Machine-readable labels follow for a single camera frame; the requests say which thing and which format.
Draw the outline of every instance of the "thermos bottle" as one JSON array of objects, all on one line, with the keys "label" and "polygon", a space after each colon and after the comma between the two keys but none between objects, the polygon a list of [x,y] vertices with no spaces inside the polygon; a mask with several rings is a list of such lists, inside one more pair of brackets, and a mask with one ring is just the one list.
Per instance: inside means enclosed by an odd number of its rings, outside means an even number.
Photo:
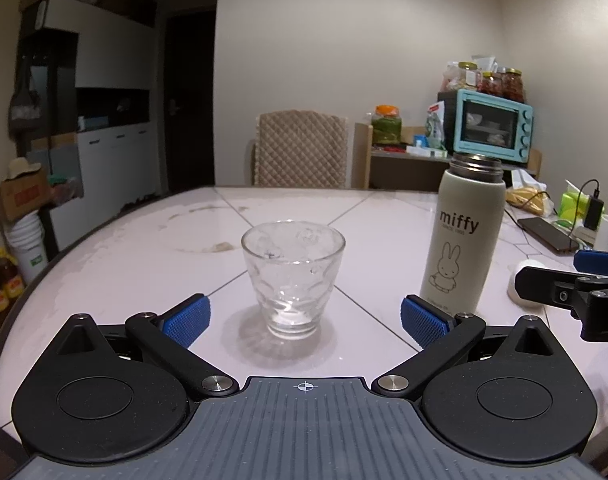
[{"label": "thermos bottle", "polygon": [[420,297],[454,316],[474,312],[502,225],[499,160],[455,153],[444,172]]}]

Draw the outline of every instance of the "metal screw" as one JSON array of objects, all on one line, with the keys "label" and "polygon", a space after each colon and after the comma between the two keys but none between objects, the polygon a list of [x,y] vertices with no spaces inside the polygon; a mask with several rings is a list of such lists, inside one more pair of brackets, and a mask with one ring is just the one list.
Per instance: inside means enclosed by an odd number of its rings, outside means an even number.
[{"label": "metal screw", "polygon": [[408,379],[400,375],[385,375],[378,379],[378,384],[382,390],[398,392],[408,387]]},{"label": "metal screw", "polygon": [[210,392],[223,392],[231,386],[233,386],[233,381],[224,375],[212,375],[202,381],[202,387]]}]

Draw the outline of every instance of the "oven door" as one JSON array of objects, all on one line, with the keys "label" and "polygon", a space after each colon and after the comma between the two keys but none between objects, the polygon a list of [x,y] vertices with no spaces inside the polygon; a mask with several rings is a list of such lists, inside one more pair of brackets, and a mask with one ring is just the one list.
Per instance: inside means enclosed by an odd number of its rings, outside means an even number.
[{"label": "oven door", "polygon": [[454,149],[480,153],[503,160],[522,162],[519,128],[520,110],[510,101],[484,94],[466,94],[458,99]]}]

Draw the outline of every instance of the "black charger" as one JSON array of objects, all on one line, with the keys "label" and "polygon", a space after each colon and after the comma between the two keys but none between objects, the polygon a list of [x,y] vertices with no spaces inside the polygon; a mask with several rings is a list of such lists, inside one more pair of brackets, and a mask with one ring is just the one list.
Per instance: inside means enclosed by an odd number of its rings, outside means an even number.
[{"label": "black charger", "polygon": [[599,199],[600,190],[596,189],[593,196],[588,197],[588,208],[584,217],[584,227],[591,231],[597,231],[597,225],[600,223],[604,202]]}]

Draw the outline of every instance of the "white bucket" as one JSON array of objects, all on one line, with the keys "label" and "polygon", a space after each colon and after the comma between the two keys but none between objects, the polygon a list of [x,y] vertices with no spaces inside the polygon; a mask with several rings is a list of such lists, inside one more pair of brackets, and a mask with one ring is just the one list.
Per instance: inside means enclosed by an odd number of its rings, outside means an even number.
[{"label": "white bucket", "polygon": [[8,244],[24,281],[28,285],[46,267],[48,259],[44,248],[44,228],[37,211],[20,218],[12,227],[4,230]]}]

